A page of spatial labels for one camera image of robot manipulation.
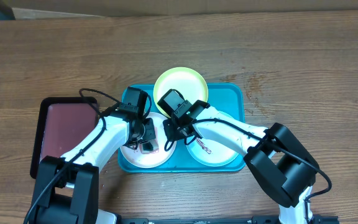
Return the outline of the white pink-rimmed plate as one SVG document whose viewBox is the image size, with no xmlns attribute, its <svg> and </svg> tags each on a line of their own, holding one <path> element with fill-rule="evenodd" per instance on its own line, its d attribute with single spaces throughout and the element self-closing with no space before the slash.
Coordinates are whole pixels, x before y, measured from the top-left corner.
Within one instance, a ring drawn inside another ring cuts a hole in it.
<svg viewBox="0 0 358 224">
<path fill-rule="evenodd" d="M 139 146 L 136 150 L 132 150 L 128 147 L 120 147 L 120 151 L 127 162 L 140 168 L 154 168 L 164 162 L 166 162 L 175 151 L 176 144 L 169 151 L 164 150 L 164 145 L 167 141 L 165 131 L 163 128 L 163 122 L 167 119 L 160 113 L 150 112 L 148 118 L 152 118 L 156 133 L 156 142 L 158 148 L 152 152 L 143 152 L 142 146 Z"/>
</svg>

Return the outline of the yellow-green plate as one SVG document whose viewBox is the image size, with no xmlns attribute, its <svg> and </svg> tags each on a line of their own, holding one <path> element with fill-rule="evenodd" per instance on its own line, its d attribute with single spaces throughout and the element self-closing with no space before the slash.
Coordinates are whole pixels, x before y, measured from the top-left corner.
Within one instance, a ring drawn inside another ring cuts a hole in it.
<svg viewBox="0 0 358 224">
<path fill-rule="evenodd" d="M 207 102 L 209 96 L 206 81 L 197 71 L 186 67 L 175 67 L 163 72 L 155 82 L 153 98 L 159 112 L 168 118 L 169 115 L 157 103 L 169 89 L 178 90 L 190 103 L 196 100 Z"/>
</svg>

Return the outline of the green and yellow sponge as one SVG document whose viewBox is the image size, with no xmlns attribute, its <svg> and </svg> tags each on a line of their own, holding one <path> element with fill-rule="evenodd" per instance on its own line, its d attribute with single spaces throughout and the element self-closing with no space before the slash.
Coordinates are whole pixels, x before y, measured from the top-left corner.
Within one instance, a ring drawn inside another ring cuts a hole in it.
<svg viewBox="0 0 358 224">
<path fill-rule="evenodd" d="M 142 154 L 151 154 L 158 151 L 158 149 L 159 149 L 158 142 L 156 140 L 151 140 L 149 142 L 141 144 L 140 151 Z"/>
</svg>

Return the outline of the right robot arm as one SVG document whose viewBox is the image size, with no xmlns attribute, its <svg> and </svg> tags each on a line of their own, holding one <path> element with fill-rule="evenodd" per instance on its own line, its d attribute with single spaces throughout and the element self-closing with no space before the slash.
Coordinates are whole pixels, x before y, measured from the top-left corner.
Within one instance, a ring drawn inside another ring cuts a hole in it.
<svg viewBox="0 0 358 224">
<path fill-rule="evenodd" d="M 280 223 L 311 223 L 310 199 L 319 165 L 284 125 L 253 126 L 230 118 L 209 103 L 159 100 L 170 116 L 169 140 L 190 136 L 215 141 L 243 157 L 261 189 L 280 207 Z"/>
</svg>

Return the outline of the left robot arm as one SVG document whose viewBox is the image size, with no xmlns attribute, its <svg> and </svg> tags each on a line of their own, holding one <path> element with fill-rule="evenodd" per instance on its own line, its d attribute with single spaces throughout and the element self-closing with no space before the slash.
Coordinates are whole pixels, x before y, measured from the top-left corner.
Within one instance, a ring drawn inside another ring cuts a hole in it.
<svg viewBox="0 0 358 224">
<path fill-rule="evenodd" d="M 31 207 L 24 223 L 117 223 L 119 217 L 98 207 L 99 172 L 121 146 L 154 138 L 149 110 L 119 103 L 62 157 L 44 157 L 38 166 Z"/>
</svg>

